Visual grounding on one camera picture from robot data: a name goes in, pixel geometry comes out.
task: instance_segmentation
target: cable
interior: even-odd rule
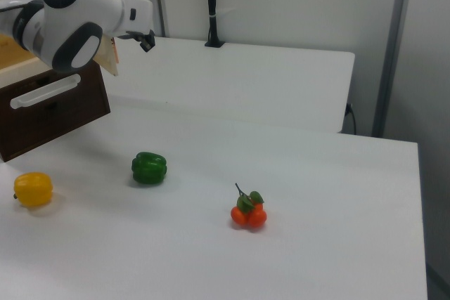
[[[7,8],[0,8],[0,13],[1,12],[6,12],[6,11],[12,11],[12,10],[15,10],[17,8],[24,8],[24,7],[26,7],[26,5],[27,4],[22,4],[22,5],[7,7]]]
[[[353,110],[350,112],[350,114],[352,114],[352,117],[353,117],[353,132],[354,132],[354,135],[356,135],[356,120],[354,118]]]
[[[352,119],[353,119],[353,134],[356,135],[356,118],[355,118],[355,116],[354,116],[354,112],[353,112],[353,109],[352,109],[352,104],[350,104],[350,103],[348,103],[348,104],[345,106],[345,115],[344,115],[344,116],[347,116],[348,114],[352,114]]]

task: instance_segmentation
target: white wall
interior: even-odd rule
[[[164,0],[170,37],[206,39],[207,0]],[[217,0],[219,37],[356,54],[349,102],[370,135],[394,0]],[[344,131],[352,130],[351,120]]]
[[[427,262],[450,283],[450,0],[409,0],[384,137],[419,144]]]

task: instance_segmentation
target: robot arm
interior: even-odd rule
[[[0,0],[0,32],[57,72],[76,72],[95,56],[103,34],[155,45],[147,0]]]

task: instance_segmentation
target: dark brown drawer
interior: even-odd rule
[[[0,89],[0,154],[5,162],[110,112],[97,63],[81,72],[78,85],[29,107],[13,109],[11,100],[75,74],[53,70]]]

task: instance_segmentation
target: white table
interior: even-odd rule
[[[416,144],[110,104],[0,164],[2,299],[426,299]],[[143,150],[163,184],[133,182]],[[29,171],[55,185],[40,209],[12,198]],[[235,182],[263,229],[230,222]]]
[[[353,53],[159,38],[145,56],[135,41],[116,43],[120,75],[105,76],[108,93],[162,110],[342,130]]]

